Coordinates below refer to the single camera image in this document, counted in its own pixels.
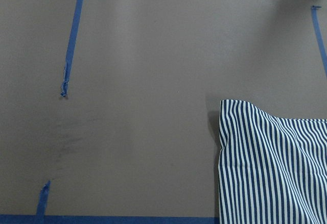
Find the vertical blue tape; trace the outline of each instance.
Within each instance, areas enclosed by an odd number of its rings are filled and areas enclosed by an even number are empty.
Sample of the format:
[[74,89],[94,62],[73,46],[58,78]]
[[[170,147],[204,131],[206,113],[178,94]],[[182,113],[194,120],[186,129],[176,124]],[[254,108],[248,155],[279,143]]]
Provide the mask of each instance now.
[[327,55],[326,55],[326,50],[325,50],[325,47],[324,47],[324,44],[323,44],[323,39],[322,39],[322,36],[321,36],[321,31],[320,31],[319,22],[318,22],[318,16],[317,16],[317,9],[318,8],[321,8],[321,6],[312,6],[311,7],[311,15],[312,15],[313,27],[315,29],[316,38],[317,38],[317,42],[318,42],[318,46],[319,46],[319,50],[320,50],[322,63],[323,63],[323,66],[325,68],[325,73],[326,73],[326,77],[327,77]]
[[51,182],[48,181],[43,186],[43,188],[40,192],[40,199],[39,199],[39,204],[37,205],[34,224],[43,224],[44,223],[44,214],[45,214],[46,204],[48,202],[50,183]]
[[75,6],[75,13],[73,18],[73,24],[71,29],[71,35],[69,37],[67,52],[66,52],[66,65],[64,69],[64,77],[61,85],[61,96],[67,96],[69,76],[71,75],[74,49],[76,44],[76,37],[78,32],[78,25],[80,23],[81,11],[82,11],[83,0],[77,0]]

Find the blue painter's tape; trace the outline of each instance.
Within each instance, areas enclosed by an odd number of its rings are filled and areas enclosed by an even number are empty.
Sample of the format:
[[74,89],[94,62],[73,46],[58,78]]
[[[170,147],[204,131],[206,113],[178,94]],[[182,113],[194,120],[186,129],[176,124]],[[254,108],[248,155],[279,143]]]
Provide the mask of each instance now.
[[318,46],[319,46],[319,50],[320,50],[322,63],[323,63],[323,66],[325,68],[325,73],[326,73],[326,76],[327,76],[327,55],[326,55],[326,50],[325,50],[325,47],[324,47],[324,44],[323,44],[323,39],[322,39],[322,35],[321,35],[320,27],[319,27],[319,22],[318,22],[318,16],[317,16],[317,9],[318,8],[321,8],[321,6],[312,6],[311,7],[312,23],[313,23],[313,27],[315,29],[316,38],[317,38],[317,42],[318,42]]
[[50,191],[50,181],[48,181],[40,192],[39,204],[37,205],[34,224],[43,224],[46,204],[48,202],[48,196]]
[[[1,224],[32,223],[33,215],[0,215]],[[143,216],[57,216],[44,217],[46,224],[218,224],[215,217],[143,217]]]
[[81,17],[81,12],[82,12],[82,5],[83,5],[83,0],[76,0],[71,35],[69,37],[69,42],[68,42],[68,47],[67,47],[67,52],[66,52],[66,65],[65,65],[65,69],[64,69],[63,82],[61,85],[61,94],[60,94],[61,96],[67,96],[68,82],[69,82],[69,77],[71,75],[78,26],[80,23],[80,17]]

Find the striped cloth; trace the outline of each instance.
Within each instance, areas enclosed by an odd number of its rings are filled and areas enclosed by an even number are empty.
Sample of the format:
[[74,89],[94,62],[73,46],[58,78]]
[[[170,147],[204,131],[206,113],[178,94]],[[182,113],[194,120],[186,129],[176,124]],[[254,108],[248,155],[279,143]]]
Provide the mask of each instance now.
[[221,223],[327,223],[327,120],[221,102]]

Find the blue tape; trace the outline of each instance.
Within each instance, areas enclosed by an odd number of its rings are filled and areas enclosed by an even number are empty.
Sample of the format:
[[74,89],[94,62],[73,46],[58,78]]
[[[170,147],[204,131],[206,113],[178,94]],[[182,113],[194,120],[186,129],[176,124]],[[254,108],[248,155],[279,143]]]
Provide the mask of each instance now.
[[61,85],[61,96],[67,96],[68,82],[71,75],[74,49],[76,44],[78,25],[80,23],[81,11],[82,11],[83,0],[76,0],[75,13],[73,18],[73,24],[71,29],[71,35],[69,37],[67,52],[66,52],[66,65],[64,69],[63,82]]
[[312,15],[312,23],[313,23],[313,27],[315,29],[322,63],[325,68],[325,73],[326,73],[326,77],[327,77],[327,55],[326,55],[326,50],[325,50],[325,47],[323,44],[323,39],[321,36],[321,31],[320,31],[318,16],[317,16],[317,9],[319,9],[319,8],[321,8],[321,6],[312,6],[311,7],[311,15]]
[[46,203],[48,202],[48,196],[50,191],[50,181],[48,181],[42,188],[40,192],[39,204],[37,205],[36,215],[34,219],[34,224],[43,224],[44,214],[46,209]]
[[[34,215],[0,215],[2,224],[32,223]],[[143,216],[57,216],[44,217],[46,224],[218,224],[216,217],[143,217]]]

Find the fabric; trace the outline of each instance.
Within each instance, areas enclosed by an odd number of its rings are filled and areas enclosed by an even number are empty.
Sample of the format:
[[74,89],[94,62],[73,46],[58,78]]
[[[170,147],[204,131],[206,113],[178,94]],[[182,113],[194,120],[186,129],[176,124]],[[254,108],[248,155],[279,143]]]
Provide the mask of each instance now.
[[327,223],[327,120],[220,111],[220,223]]

